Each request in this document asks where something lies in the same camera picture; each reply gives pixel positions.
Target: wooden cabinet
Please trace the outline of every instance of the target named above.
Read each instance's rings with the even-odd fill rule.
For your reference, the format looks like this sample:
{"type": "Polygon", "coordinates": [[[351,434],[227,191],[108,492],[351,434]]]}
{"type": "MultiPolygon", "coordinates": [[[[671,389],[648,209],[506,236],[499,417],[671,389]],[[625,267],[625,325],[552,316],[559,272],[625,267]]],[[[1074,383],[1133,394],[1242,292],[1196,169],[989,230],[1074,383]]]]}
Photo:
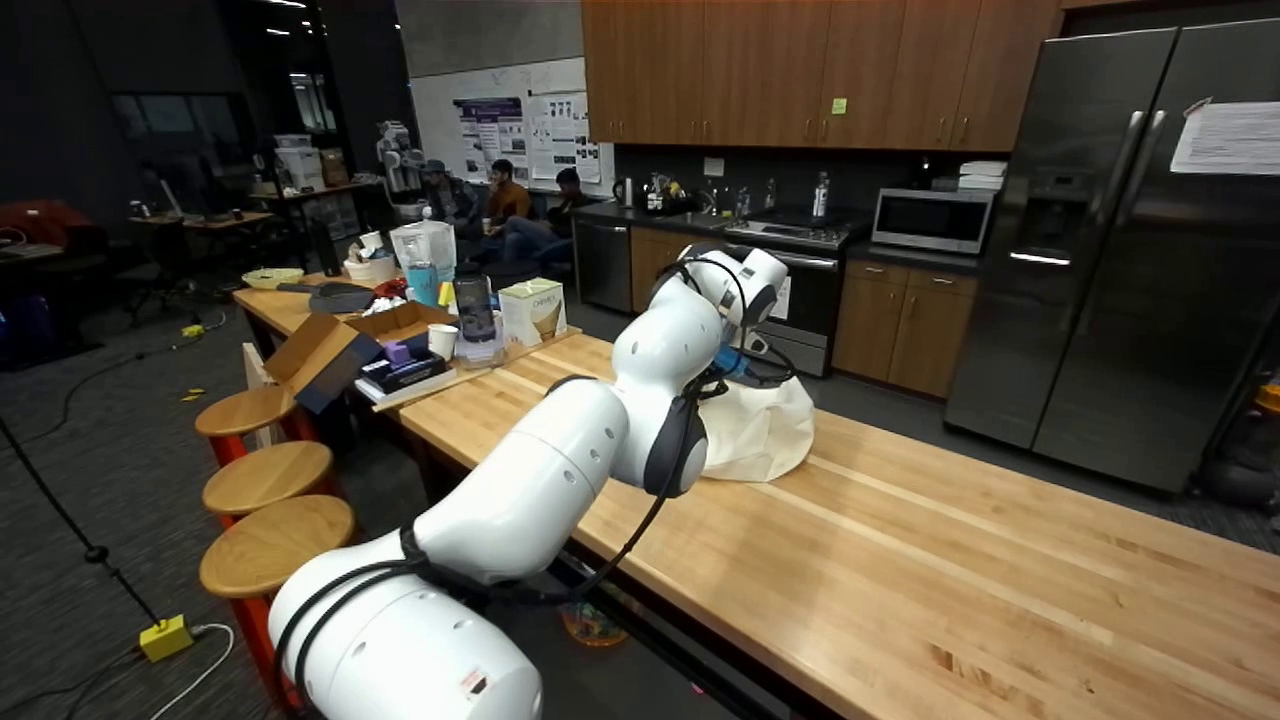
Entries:
{"type": "Polygon", "coordinates": [[[1008,153],[1057,25],[1059,0],[582,0],[590,137],[1008,153]]]}
{"type": "Polygon", "coordinates": [[[686,230],[631,227],[631,311],[648,306],[651,285],[695,243],[686,230]]]}
{"type": "Polygon", "coordinates": [[[830,364],[853,377],[944,394],[970,292],[970,277],[853,258],[842,267],[830,364]]]}

